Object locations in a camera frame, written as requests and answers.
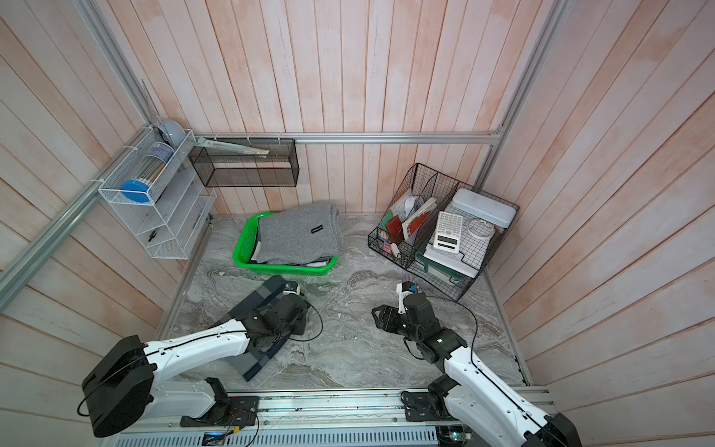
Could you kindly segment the navy grey plaid scarf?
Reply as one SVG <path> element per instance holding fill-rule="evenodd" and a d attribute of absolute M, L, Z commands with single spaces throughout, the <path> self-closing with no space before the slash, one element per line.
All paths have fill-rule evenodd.
<path fill-rule="evenodd" d="M 300 285 L 275 275 L 213 325 L 239 320 L 248 330 L 247 350 L 227 361 L 249 382 L 292 335 L 305 333 L 308 309 Z"/>

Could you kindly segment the green plastic basket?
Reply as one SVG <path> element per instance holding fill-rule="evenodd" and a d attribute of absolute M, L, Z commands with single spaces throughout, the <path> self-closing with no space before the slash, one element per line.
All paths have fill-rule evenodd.
<path fill-rule="evenodd" d="M 272 212 L 262 212 L 251 216 L 247 220 L 233 252 L 233 261 L 236 266 L 249 269 L 256 274 L 311 277 L 325 276 L 336 266 L 336 257 L 331 258 L 327 263 L 321 263 L 319 266 L 303 266 L 302 264 L 301 266 L 276 266 L 275 264 L 259 264 L 251 260 L 253 255 L 258 253 L 260 219 L 271 215 Z"/>

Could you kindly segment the grey black checkered scarf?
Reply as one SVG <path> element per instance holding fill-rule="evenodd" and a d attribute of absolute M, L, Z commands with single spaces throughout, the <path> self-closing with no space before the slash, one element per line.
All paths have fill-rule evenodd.
<path fill-rule="evenodd" d="M 259 260 L 260 253 L 261 253 L 261 246 L 258 245 L 255 248 L 253 254 L 251 255 L 249 263 L 250 264 L 266 264 L 267 266 L 296 266 L 296 267 L 318 268 L 318 267 L 327 266 L 330 262 L 333 261 L 333 257 L 331 257 L 331 256 L 318 257 L 318 259 L 315 259 L 311 262 L 297 262 L 297 261 L 289 261 L 289 260 L 279 259 L 279 258 L 273 258 L 273 259 L 269 259 L 269 260 L 260 261 Z"/>

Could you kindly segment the plain grey scarf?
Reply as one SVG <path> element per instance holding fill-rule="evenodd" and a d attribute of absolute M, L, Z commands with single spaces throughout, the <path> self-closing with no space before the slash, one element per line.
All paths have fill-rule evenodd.
<path fill-rule="evenodd" d="M 273 258 L 311 262 L 336 257 L 342 247 L 339 210 L 317 203 L 266 216 L 259 222 L 259 260 Z"/>

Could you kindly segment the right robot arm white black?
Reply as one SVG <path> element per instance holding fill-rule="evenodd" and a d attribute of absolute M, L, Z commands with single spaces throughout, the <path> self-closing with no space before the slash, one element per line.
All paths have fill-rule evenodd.
<path fill-rule="evenodd" d="M 442 372 L 415 405 L 437 420 L 452 418 L 491 446 L 580 446 L 575 425 L 550 415 L 510 387 L 454 330 L 442 325 L 423 292 L 400 293 L 398 306 L 372 310 L 375 326 L 413 342 Z"/>

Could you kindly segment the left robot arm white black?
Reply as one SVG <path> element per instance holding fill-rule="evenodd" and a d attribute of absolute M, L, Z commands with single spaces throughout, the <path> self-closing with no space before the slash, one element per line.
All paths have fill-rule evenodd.
<path fill-rule="evenodd" d="M 136 335 L 125 337 L 82 382 L 83 398 L 76 412 L 89 420 L 97 438 L 156 417 L 178 416 L 194 427 L 251 424 L 255 418 L 250 410 L 229 397 L 219 379 L 208 377 L 184 386 L 169 382 L 206 363 L 264 355 L 293 336 L 302 336 L 311 307 L 299 292 L 289 292 L 274 305 L 197 333 L 150 342 Z"/>

